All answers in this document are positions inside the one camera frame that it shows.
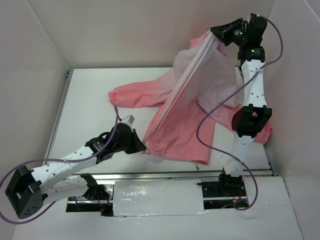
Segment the pink hooded zip jacket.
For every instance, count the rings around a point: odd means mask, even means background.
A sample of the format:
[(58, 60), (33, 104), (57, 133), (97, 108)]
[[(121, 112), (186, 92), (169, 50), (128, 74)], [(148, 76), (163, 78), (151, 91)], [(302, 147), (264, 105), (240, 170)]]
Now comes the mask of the pink hooded zip jacket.
[(146, 154), (206, 165), (215, 125), (230, 129), (241, 108), (232, 97), (236, 89), (236, 68), (208, 31), (162, 76), (116, 87), (108, 97), (122, 108), (158, 108), (142, 140)]

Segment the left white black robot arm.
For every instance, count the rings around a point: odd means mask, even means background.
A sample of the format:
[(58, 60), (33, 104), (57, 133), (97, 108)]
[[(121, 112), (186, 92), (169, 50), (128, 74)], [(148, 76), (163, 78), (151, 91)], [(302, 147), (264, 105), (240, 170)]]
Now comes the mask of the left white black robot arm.
[(127, 155), (145, 151), (147, 148), (137, 132), (129, 124), (120, 122), (111, 132), (104, 132), (87, 141), (75, 152), (61, 158), (48, 159), (46, 164), (32, 169), (26, 164), (16, 166), (6, 189), (7, 196), (18, 219), (30, 222), (44, 205), (69, 197), (87, 200), (110, 200), (110, 191), (98, 184), (90, 173), (73, 176), (84, 169), (109, 160), (114, 154)]

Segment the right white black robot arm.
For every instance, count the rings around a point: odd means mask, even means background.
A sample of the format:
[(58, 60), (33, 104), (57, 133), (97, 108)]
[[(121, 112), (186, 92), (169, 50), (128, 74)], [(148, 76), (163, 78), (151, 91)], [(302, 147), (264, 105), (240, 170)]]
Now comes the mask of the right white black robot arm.
[(263, 69), (265, 50), (261, 45), (267, 20), (252, 13), (249, 20), (239, 18), (231, 23), (213, 26), (210, 31), (225, 45), (238, 46), (237, 58), (244, 83), (242, 107), (233, 115), (234, 140), (230, 157), (218, 178), (216, 189), (223, 196), (242, 196), (243, 162), (248, 149), (272, 116), (264, 96)]

